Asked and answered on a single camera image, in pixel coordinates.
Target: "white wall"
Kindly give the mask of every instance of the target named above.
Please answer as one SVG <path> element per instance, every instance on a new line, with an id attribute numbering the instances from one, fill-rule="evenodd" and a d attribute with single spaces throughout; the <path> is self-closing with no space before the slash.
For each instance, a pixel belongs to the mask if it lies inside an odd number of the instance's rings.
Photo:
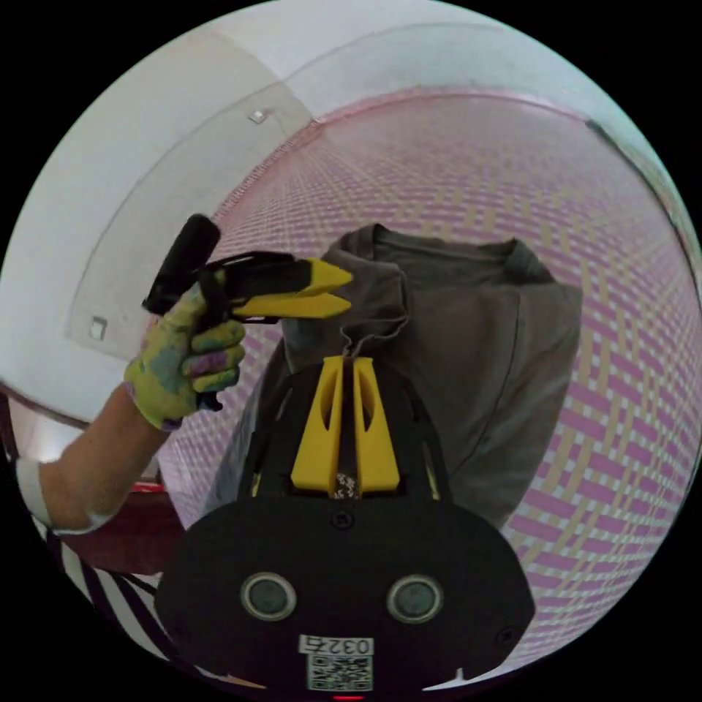
<path id="1" fill-rule="evenodd" d="M 287 89 L 277 83 L 277 107 L 290 118 L 252 132 L 242 126 L 244 103 L 226 112 L 280 79 Z M 0 344 L 0 377 L 51 409 L 91 420 L 121 379 L 142 328 L 144 287 L 188 214 L 212 212 L 310 115 L 418 84 L 465 83 L 548 97 L 652 152 L 577 69 L 473 12 L 427 0 L 254 6 L 144 59 L 58 145 L 0 277 L 0 325 L 22 330 Z M 243 129 L 257 135 L 253 146 Z M 90 314 L 109 317 L 106 346 L 85 338 Z M 48 350 L 43 358 L 39 349 Z"/>

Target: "wrist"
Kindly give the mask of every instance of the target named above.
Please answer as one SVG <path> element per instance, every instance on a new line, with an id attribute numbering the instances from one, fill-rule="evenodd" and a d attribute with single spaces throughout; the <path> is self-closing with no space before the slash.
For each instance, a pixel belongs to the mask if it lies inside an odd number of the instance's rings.
<path id="1" fill-rule="evenodd" d="M 153 437 L 154 439 L 160 437 L 165 440 L 182 424 L 182 420 L 174 421 L 152 417 L 148 411 L 139 407 L 134 385 L 130 382 L 121 383 L 115 395 L 118 397 L 120 405 L 124 405 L 125 420 L 130 423 L 132 430 L 138 436 Z"/>

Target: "black handle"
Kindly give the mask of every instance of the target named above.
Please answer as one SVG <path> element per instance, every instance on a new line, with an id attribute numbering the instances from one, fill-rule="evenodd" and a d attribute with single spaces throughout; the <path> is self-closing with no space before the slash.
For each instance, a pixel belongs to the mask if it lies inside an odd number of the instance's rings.
<path id="1" fill-rule="evenodd" d="M 214 274 L 211 271 L 204 270 L 200 273 L 198 281 L 207 303 L 205 314 L 200 318 L 195 331 L 196 334 L 202 334 L 208 329 L 213 329 L 226 322 L 232 315 L 227 303 L 227 296 Z M 217 399 L 217 393 L 213 392 L 198 393 L 197 405 L 206 407 L 212 412 L 218 412 L 222 409 L 222 403 Z"/>

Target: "colorful glove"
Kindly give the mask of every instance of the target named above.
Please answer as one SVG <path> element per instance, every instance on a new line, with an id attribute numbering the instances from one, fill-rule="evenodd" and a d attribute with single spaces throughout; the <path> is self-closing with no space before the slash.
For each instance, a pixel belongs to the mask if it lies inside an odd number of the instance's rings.
<path id="1" fill-rule="evenodd" d="M 135 405 L 161 431 L 174 431 L 200 409 L 198 393 L 219 392 L 239 380 L 244 327 L 231 320 L 196 336 L 205 308 L 196 284 L 148 331 L 142 352 L 124 372 Z"/>

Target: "screw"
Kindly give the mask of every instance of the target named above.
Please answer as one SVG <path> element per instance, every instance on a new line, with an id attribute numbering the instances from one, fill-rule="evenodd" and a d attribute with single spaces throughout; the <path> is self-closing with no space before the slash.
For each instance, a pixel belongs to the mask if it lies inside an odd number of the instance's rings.
<path id="1" fill-rule="evenodd" d="M 517 638 L 517 629 L 514 627 L 505 627 L 495 637 L 495 643 L 498 646 L 511 646 Z"/>
<path id="2" fill-rule="evenodd" d="M 331 526 L 337 529 L 350 529 L 353 526 L 353 514 L 339 510 L 331 516 Z"/>

